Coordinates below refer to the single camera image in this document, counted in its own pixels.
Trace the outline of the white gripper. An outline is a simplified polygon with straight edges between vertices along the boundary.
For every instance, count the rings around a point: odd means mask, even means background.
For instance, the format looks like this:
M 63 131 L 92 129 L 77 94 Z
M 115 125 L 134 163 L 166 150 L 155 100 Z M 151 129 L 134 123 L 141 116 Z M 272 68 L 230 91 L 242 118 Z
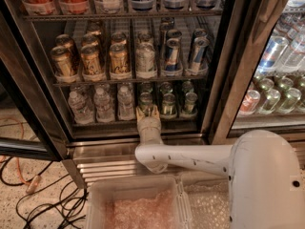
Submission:
M 136 107 L 137 130 L 141 144 L 162 144 L 161 121 L 158 107 L 152 107 L 152 116 L 145 116 L 144 112 Z

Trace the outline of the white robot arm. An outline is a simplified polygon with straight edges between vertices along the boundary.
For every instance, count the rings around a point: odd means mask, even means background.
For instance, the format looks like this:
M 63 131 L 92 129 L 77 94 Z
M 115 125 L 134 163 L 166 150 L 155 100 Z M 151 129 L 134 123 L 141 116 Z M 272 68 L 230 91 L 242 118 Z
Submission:
M 140 144 L 136 159 L 155 174 L 169 165 L 226 177 L 231 229 L 304 229 L 305 197 L 300 165 L 289 142 L 254 130 L 233 145 L 166 145 L 156 107 L 136 111 Z

